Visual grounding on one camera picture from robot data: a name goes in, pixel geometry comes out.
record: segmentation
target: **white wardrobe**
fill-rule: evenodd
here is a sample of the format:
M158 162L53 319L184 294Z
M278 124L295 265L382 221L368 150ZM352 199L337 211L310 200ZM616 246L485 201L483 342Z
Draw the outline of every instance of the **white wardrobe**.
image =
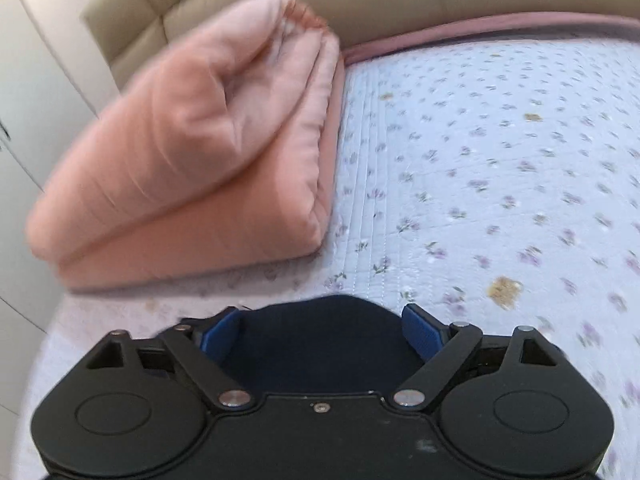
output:
M0 0L0 478L31 363L62 290L31 256L24 221L47 176L94 114L21 0Z

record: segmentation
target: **metal screw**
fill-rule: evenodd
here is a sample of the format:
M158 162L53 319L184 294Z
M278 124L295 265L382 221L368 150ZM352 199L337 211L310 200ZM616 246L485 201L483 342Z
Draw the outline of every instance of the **metal screw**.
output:
M394 394L394 402L405 408L419 406L424 402L424 393L418 390L400 390Z
M328 402L318 402L314 404L314 411L316 413L326 413L331 409L331 405Z
M229 390L218 397L220 404L228 408L240 408L251 402L251 395L244 390Z

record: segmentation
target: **pink blanket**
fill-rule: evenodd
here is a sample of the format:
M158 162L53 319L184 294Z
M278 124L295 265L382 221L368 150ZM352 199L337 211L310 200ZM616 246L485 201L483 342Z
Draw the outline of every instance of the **pink blanket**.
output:
M344 84L297 0L241 0L168 47L72 146L27 225L74 288L315 250Z
M443 23L435 27L369 41L345 49L346 65L358 63L372 57L384 56L405 48L427 45L436 41L465 38L486 32L501 32L521 28L537 27L575 27L578 25L609 25L640 30L640 21L624 16L606 14L584 14L581 12L516 12L513 14L496 14L462 20L460 22Z

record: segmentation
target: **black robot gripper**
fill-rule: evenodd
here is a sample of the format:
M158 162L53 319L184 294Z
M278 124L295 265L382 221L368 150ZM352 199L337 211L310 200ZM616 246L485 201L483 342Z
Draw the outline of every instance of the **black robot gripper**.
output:
M588 480L613 418L532 327L329 296L114 330L31 433L52 480Z

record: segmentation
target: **purple flower pattern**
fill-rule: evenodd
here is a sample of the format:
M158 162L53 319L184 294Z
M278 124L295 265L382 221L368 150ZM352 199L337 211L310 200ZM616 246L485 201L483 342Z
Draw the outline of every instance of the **purple flower pattern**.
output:
M586 357L640 356L640 48L631 64L630 43L610 56L600 38L536 41L436 46L349 69L375 67L376 79L365 89L348 76L324 290L396 312L417 301L488 331L533 324L640 426L640 372ZM501 275L522 284L508 320L487 296ZM603 460L606 480L632 477L622 438Z

